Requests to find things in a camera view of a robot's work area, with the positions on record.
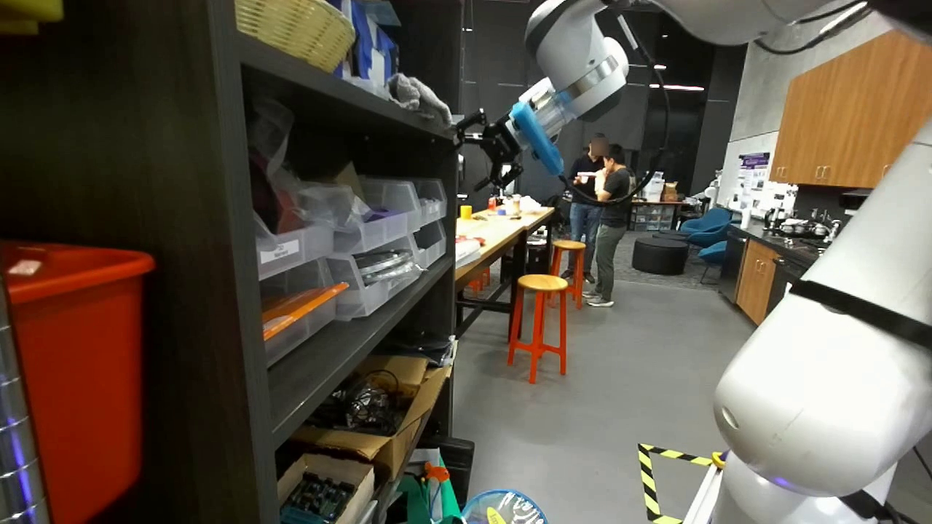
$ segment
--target wooden stool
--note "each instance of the wooden stool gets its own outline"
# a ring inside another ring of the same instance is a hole
[[[554,242],[554,258],[551,258],[551,273],[559,276],[559,255],[568,254],[568,266],[573,268],[573,282],[571,296],[577,299],[577,306],[581,308],[581,282],[584,282],[584,244],[581,242],[571,242],[571,238],[555,238]]]
[[[523,287],[533,292],[533,335],[520,340],[520,319],[523,319]],[[543,351],[559,356],[559,376],[565,376],[565,292],[568,282],[554,273],[523,273],[516,287],[516,308],[511,308],[511,331],[506,340],[506,365],[516,362],[516,350],[529,351],[527,382],[535,385],[535,365]],[[543,343],[543,318],[546,318],[546,296],[559,295],[559,343]]]

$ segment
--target cardboard box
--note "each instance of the cardboard box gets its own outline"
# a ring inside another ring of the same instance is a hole
[[[344,514],[334,524],[358,524],[374,498],[374,474],[373,465],[358,461],[337,461],[325,455],[303,455],[289,465],[289,472],[275,482],[278,506],[300,485],[303,474],[312,472],[322,480],[353,482],[354,491],[344,506]]]
[[[391,357],[392,366],[401,366],[399,376],[414,376],[411,366],[420,366],[415,362],[421,357]],[[407,462],[407,455],[415,448],[415,439],[431,418],[431,410],[439,399],[444,379],[447,379],[447,366],[427,370],[421,376],[421,385],[411,389],[411,408],[392,436],[305,424],[294,434],[294,439],[313,448],[353,455],[374,462],[374,480],[379,485],[383,485],[386,480],[399,478],[399,472]]]
[[[414,399],[424,385],[427,357],[415,356],[369,356],[358,370],[358,376],[379,379],[383,376],[383,386],[399,386],[405,399]]]

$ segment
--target red bin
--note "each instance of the red bin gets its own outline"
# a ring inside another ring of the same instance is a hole
[[[143,273],[133,250],[0,242],[48,514],[91,520],[143,468]]]

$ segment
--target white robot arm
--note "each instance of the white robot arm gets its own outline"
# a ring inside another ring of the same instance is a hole
[[[829,0],[654,4],[702,40],[749,43]],[[870,5],[932,34],[928,0]],[[533,12],[523,40],[543,79],[485,135],[495,143],[485,151],[506,162],[523,146],[561,171],[551,136],[612,105],[629,73],[621,43],[593,23],[599,9],[599,0],[546,0]],[[932,123],[721,376],[712,410],[736,455],[736,517],[721,514],[724,524],[859,520],[824,501],[889,482],[893,462],[932,432],[932,235],[899,242],[889,232],[932,222],[932,206],[907,206],[932,194],[921,149],[932,149]]]

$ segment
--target yellow basket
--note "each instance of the yellow basket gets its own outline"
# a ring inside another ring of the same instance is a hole
[[[353,23],[325,0],[235,0],[235,28],[325,73],[354,40]]]

